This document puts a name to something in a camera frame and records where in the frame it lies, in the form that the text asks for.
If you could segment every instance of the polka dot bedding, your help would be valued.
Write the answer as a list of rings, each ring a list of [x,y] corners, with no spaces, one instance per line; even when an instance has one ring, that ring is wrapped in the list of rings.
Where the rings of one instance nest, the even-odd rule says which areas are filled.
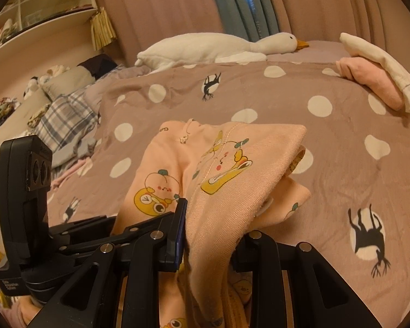
[[[383,327],[410,309],[410,114],[334,64],[186,65],[116,81],[100,115],[91,161],[48,195],[50,225],[115,215],[165,121],[302,124],[306,153],[292,177],[312,198],[265,232],[313,244]]]

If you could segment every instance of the plaid pillow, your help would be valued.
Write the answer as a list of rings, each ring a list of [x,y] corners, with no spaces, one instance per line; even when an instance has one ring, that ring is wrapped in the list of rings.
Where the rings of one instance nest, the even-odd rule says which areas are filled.
[[[59,95],[34,130],[54,153],[80,132],[87,134],[97,124],[97,115],[83,100],[85,89]]]

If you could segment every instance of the orange beak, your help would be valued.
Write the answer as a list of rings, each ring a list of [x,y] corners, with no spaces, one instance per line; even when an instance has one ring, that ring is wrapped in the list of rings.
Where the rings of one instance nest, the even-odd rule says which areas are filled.
[[[303,40],[298,39],[298,46],[296,47],[296,50],[299,51],[301,49],[307,48],[310,45],[307,42],[304,42]]]

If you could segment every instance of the white stuffed duck toy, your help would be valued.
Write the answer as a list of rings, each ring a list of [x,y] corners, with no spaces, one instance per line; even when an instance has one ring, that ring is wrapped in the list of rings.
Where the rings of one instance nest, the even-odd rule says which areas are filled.
[[[260,62],[269,54],[292,53],[305,47],[308,43],[286,32],[255,43],[230,34],[189,33],[163,39],[138,53],[135,66],[147,65],[156,73],[199,63]]]

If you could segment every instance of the metal screw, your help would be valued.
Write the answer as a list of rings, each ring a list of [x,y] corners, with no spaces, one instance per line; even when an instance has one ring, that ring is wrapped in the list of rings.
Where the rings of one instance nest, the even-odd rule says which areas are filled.
[[[111,243],[102,244],[101,247],[100,247],[100,251],[102,253],[109,253],[113,249],[114,249],[114,245],[112,245]]]
[[[259,230],[253,230],[253,231],[249,232],[249,236],[252,239],[260,239],[261,238],[261,232]]]
[[[309,252],[311,251],[311,249],[313,249],[313,247],[307,242],[299,244],[299,248],[304,252]]]
[[[161,239],[163,237],[164,233],[161,232],[160,230],[154,230],[151,234],[150,237],[152,239]]]

